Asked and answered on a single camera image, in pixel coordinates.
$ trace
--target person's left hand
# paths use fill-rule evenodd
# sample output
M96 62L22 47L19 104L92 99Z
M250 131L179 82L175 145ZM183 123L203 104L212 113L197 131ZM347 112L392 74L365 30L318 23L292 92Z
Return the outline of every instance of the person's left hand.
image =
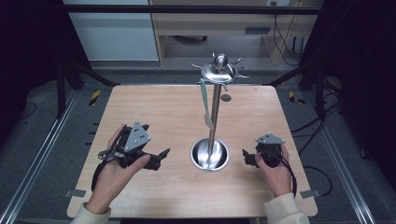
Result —
M121 125L108 141L108 148L122 130ZM94 214L104 214L108 211L111 202L121 193L131 178L141 170L149 161L150 156L145 155L136 160L132 165L123 169L117 159L108 162L99 174L95 190L85 205L85 208Z

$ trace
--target sleeve cuff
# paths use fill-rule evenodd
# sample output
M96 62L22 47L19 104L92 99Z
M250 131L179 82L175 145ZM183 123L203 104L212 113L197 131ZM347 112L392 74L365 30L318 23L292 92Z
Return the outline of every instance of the sleeve cuff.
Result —
M111 214L111 208L108 209L108 211L105 214L102 215L96 215L94 213L91 213L85 208L85 204L82 204L81 207L78 210L78 213L76 217L73 219L73 222L71 224L78 224L78 223L84 223L84 224L106 224L108 222L108 219L110 218Z
M267 214L268 223L272 223L291 214L301 213L294 200L293 193L287 193L274 198L272 201L264 204L264 209Z

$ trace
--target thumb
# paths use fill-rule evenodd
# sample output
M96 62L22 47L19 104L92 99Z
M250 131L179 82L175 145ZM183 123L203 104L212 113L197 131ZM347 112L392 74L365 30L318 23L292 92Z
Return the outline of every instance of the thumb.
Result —
M128 168L128 173L132 176L134 176L138 171L143 169L145 165L149 162L150 155L144 155L137 159L132 165L130 165Z

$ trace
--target white sleeve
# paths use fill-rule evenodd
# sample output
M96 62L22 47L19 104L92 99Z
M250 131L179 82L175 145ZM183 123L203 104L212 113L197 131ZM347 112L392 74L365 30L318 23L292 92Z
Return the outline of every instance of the white sleeve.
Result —
M96 215L85 209L85 203L81 205L76 217L71 224L106 224L110 217L111 208L105 214Z
M309 219L296 204L293 193L287 193L264 204L268 223L309 223Z

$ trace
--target black horizontal pole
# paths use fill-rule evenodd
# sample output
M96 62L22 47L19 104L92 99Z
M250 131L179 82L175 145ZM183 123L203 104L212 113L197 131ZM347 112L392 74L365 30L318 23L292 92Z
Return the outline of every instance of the black horizontal pole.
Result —
M63 5L42 6L44 10L79 13L198 13L198 14L273 14L320 15L336 9L321 7L237 7L237 6L128 6L128 5Z

